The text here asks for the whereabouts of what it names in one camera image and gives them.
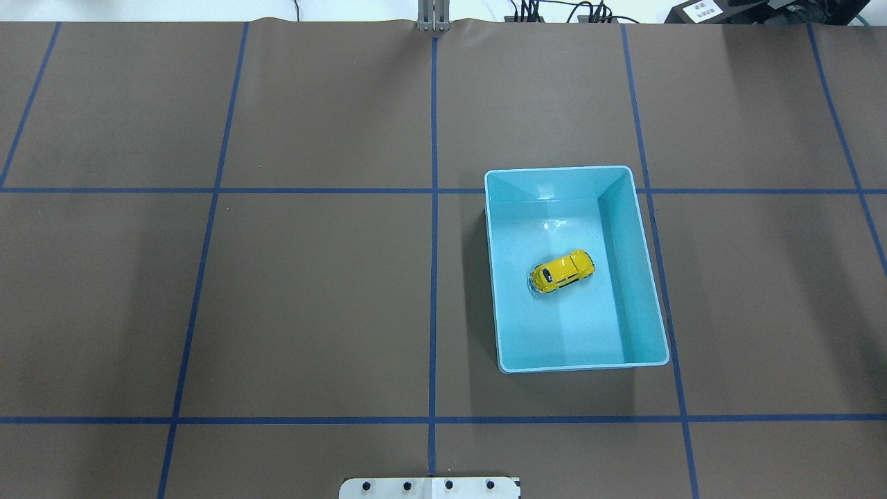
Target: white floor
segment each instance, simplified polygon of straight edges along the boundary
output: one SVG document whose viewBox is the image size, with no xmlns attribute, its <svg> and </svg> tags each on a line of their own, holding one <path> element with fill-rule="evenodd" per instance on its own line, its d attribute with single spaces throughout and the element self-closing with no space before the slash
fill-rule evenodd
<svg viewBox="0 0 887 499">
<path fill-rule="evenodd" d="M 660 23 L 679 0 L 608 0 L 613 13 L 640 22 Z M 416 19 L 417 0 L 299 0 L 302 20 Z M 549 22 L 563 22 L 572 8 L 544 4 Z M 451 0 L 454 20 L 502 20 L 514 11 L 508 0 Z M 863 10 L 868 22 L 887 25 L 887 0 Z M 293 0 L 0 0 L 0 20 L 189 21 L 295 20 Z"/>
</svg>

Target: light blue tray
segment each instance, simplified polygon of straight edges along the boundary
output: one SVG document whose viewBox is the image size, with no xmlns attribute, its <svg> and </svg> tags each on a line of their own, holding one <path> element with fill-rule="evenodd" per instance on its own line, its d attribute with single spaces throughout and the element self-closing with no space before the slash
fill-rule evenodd
<svg viewBox="0 0 887 499">
<path fill-rule="evenodd" d="M 668 362 L 631 170 L 494 170 L 483 183 L 502 372 Z M 544 295 L 530 288 L 536 265 L 577 249 L 594 275 Z"/>
</svg>

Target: white label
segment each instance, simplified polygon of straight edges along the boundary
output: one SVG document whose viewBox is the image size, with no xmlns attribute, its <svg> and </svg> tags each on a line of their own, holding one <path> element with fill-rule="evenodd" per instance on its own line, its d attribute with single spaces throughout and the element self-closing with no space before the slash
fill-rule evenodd
<svg viewBox="0 0 887 499">
<path fill-rule="evenodd" d="M 720 10 L 718 4 L 715 4 L 715 0 L 702 0 L 701 2 L 688 5 L 684 7 L 684 12 L 690 16 L 693 22 L 703 22 L 724 13 L 724 11 Z"/>
</svg>

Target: blue plastic bin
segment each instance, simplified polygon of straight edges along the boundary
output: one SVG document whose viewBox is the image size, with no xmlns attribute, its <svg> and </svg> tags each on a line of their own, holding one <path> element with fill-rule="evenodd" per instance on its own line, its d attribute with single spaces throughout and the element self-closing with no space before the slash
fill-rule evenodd
<svg viewBox="0 0 887 499">
<path fill-rule="evenodd" d="M 483 183 L 502 372 L 668 362 L 631 170 L 494 170 Z M 536 265 L 577 249 L 594 275 L 548 294 L 530 287 Z"/>
</svg>

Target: toy car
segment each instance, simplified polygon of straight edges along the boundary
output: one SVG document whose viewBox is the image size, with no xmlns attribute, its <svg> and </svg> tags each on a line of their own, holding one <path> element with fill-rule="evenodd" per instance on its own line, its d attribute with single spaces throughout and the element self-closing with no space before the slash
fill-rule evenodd
<svg viewBox="0 0 887 499">
<path fill-rule="evenodd" d="M 583 249 L 542 264 L 530 273 L 533 288 L 540 293 L 551 293 L 594 273 L 594 262 Z"/>
</svg>

